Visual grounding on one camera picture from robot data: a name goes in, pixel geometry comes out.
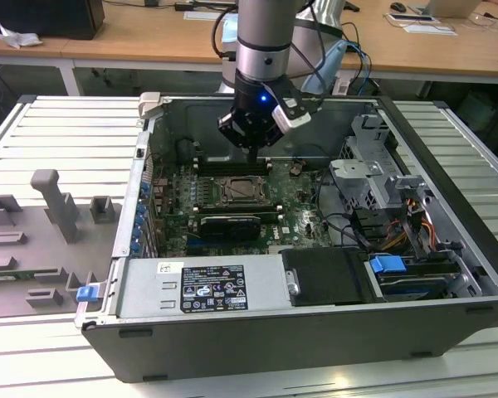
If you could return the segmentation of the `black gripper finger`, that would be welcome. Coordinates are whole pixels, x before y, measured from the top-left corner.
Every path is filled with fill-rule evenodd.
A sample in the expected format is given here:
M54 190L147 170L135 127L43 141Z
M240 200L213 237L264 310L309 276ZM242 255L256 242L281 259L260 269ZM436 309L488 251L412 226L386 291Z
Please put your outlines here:
M256 162L258 152L262 148L273 146L283 136L284 134L276 124L270 125L258 133L254 133L252 139L252 161Z
M237 123L237 115L231 110L226 115L217 119L219 132L227 138L236 148L241 149L249 163L253 163L252 142L246 132Z

